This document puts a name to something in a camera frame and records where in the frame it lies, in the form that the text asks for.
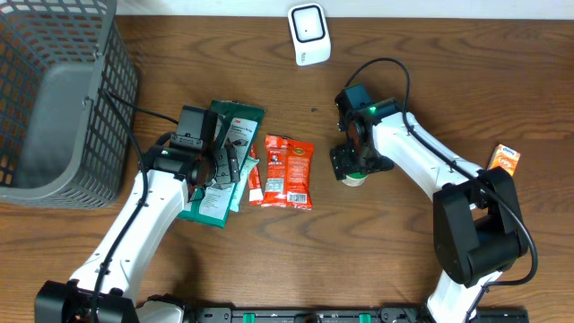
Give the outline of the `green lid white jar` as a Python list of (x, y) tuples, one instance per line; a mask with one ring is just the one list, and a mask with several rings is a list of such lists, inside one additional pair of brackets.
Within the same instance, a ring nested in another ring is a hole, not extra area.
[(349, 187), (358, 187), (365, 182), (367, 177), (367, 175), (355, 172), (352, 174), (346, 174), (342, 182)]

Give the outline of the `white green 3M package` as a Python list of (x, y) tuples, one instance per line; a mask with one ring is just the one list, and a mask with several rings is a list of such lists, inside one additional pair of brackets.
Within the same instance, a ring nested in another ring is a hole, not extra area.
[(223, 147), (230, 142), (237, 152), (239, 182), (212, 185), (196, 191), (192, 202), (186, 204), (177, 218), (223, 229), (229, 212), (238, 212), (248, 174), (259, 162), (256, 157), (250, 157), (249, 153), (257, 138), (265, 110), (230, 100), (213, 100), (210, 110), (219, 114), (216, 146)]

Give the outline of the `red tube package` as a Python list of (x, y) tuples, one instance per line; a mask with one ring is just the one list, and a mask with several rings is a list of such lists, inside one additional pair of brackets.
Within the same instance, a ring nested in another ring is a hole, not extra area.
[(259, 174), (259, 159), (257, 158), (257, 149), (255, 144), (251, 145), (249, 156), (257, 162), (248, 175), (249, 203), (251, 205), (261, 205), (263, 203), (264, 194)]

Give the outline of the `red candy bag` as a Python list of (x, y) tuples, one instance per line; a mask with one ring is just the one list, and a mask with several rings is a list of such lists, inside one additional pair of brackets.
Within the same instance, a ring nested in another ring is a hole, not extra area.
[(309, 181), (314, 144), (267, 135), (265, 149), (267, 179), (262, 206), (311, 210)]

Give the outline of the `small orange white box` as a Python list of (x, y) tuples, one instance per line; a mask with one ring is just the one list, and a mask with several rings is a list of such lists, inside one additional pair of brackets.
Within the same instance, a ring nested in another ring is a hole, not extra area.
[(518, 151), (507, 147), (504, 144), (498, 144), (494, 148), (487, 169), (491, 170), (500, 167), (504, 169), (510, 176), (513, 176), (520, 157), (521, 153)]

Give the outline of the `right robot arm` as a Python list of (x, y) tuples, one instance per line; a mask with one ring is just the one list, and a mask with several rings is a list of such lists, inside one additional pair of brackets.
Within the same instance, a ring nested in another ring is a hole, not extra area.
[(453, 153), (394, 99), (340, 94), (335, 105), (347, 139), (330, 152), (336, 178), (399, 167), (432, 202), (434, 252), (442, 272), (418, 319), (479, 321), (482, 297), (505, 285), (502, 274), (525, 254), (532, 258), (530, 271), (508, 284), (533, 278), (537, 252), (507, 171), (486, 170)]

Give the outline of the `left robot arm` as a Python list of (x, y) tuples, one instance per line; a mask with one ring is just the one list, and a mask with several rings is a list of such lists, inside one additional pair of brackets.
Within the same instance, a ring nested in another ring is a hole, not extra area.
[(38, 322), (190, 322), (193, 311), (169, 295), (137, 303), (140, 285), (163, 236), (197, 202), (199, 188), (239, 182), (244, 153), (153, 145), (130, 197), (100, 245), (66, 283), (46, 281), (34, 304)]

